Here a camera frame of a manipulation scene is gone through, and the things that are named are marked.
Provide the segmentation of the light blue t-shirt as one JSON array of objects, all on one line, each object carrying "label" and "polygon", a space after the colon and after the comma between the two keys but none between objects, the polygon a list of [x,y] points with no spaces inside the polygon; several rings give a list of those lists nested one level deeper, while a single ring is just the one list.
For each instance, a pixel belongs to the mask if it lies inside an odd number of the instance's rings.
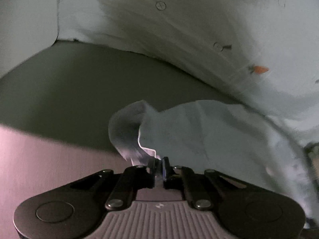
[{"label": "light blue t-shirt", "polygon": [[196,172],[215,169],[290,196],[306,226],[318,226],[318,186],[301,146],[242,105],[198,100],[158,111],[141,100],[114,113],[108,133],[133,165],[168,157]]}]

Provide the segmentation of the stack of folded clothes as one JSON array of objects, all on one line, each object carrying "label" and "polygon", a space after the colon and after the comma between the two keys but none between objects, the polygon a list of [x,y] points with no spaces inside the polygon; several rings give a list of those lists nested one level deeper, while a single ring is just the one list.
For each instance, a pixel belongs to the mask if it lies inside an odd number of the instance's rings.
[{"label": "stack of folded clothes", "polygon": [[314,178],[318,181],[318,142],[309,143],[304,150],[314,172]]}]

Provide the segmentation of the carrot print backdrop sheet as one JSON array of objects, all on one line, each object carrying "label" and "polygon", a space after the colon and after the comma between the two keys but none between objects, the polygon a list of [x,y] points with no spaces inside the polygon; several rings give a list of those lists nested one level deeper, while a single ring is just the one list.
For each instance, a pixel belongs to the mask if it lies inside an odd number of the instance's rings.
[{"label": "carrot print backdrop sheet", "polygon": [[1,0],[1,74],[57,40],[170,62],[318,141],[318,0]]}]

